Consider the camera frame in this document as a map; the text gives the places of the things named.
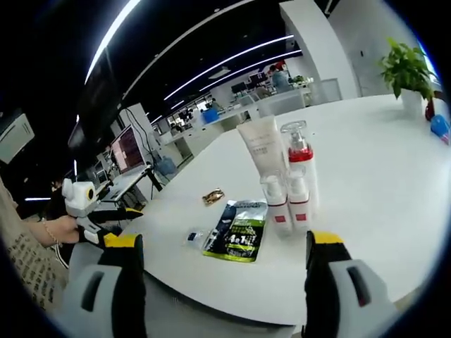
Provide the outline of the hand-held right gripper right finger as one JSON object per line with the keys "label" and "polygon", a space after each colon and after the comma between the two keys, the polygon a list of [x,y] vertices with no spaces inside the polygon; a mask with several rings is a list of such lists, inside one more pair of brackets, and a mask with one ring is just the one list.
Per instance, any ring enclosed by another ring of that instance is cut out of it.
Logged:
{"label": "hand-held right gripper right finger", "polygon": [[310,230],[305,337],[379,337],[399,314],[384,281],[331,232]]}

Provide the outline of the person's left hand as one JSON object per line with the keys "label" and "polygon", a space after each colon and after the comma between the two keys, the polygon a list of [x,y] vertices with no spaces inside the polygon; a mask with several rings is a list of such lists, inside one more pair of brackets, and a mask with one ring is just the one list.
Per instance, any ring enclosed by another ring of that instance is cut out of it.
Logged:
{"label": "person's left hand", "polygon": [[80,241],[76,219],[69,215],[49,221],[48,229],[58,244],[76,244]]}

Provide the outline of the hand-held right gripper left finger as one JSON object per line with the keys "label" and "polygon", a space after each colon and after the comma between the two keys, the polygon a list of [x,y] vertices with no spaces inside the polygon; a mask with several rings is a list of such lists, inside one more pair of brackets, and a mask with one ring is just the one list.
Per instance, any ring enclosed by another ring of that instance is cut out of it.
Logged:
{"label": "hand-held right gripper left finger", "polygon": [[103,249],[80,243],[63,293],[70,337],[145,337],[142,235],[108,234]]}

